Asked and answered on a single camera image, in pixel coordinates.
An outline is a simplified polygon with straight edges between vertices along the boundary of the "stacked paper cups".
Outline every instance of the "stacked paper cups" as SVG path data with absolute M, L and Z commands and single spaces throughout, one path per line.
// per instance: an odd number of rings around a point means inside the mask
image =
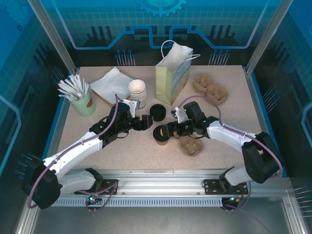
M 139 109 L 142 109 L 146 105 L 146 86 L 140 79 L 135 79 L 129 83 L 129 91 L 131 99 L 137 99 L 140 101 Z

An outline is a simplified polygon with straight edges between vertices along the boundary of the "speckled countertop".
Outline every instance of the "speckled countertop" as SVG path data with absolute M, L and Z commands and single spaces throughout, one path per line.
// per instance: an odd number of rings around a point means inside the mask
M 113 67 L 81 67 L 80 77 L 89 83 L 102 78 Z M 156 144 L 153 130 L 156 126 L 174 121 L 170 111 L 185 98 L 197 95 L 192 82 L 196 75 L 208 73 L 216 83 L 229 91 L 229 98 L 220 106 L 222 120 L 235 128 L 250 133 L 261 131 L 254 104 L 247 86 L 242 66 L 191 66 L 187 85 L 184 87 L 173 106 L 155 98 L 155 67 L 129 66 L 118 67 L 124 74 L 146 83 L 147 104 L 137 115 L 149 114 L 149 109 L 161 103 L 167 109 L 167 116 L 162 122 L 154 122 L 146 131 L 131 130 L 125 139 L 117 139 L 104 149 L 87 157 L 74 169 L 110 170 L 146 170 L 146 169 L 219 169 L 237 166 L 243 163 L 243 156 L 226 144 L 203 138 L 204 150 L 195 157 L 186 156 L 178 140 L 170 139 L 165 146 Z M 91 94 L 96 104 L 96 112 L 91 117 L 81 117 L 71 105 L 63 129 L 59 151 L 63 150 L 83 136 L 89 128 L 110 112 L 110 107 L 98 96 Z M 215 107 L 201 98 L 194 99 L 206 116 L 218 117 Z

